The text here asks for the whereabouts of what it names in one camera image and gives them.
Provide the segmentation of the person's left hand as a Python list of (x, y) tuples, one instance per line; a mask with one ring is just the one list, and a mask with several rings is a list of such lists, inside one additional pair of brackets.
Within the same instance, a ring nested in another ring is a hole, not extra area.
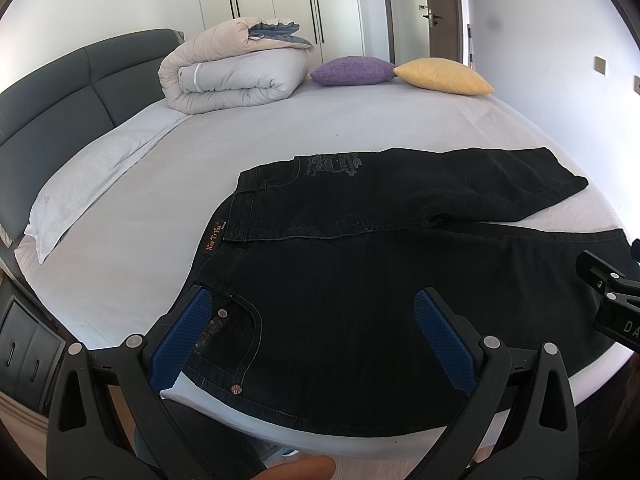
[(311, 456), (292, 463), (282, 463), (256, 474), (254, 480), (331, 480), (336, 463), (329, 456)]

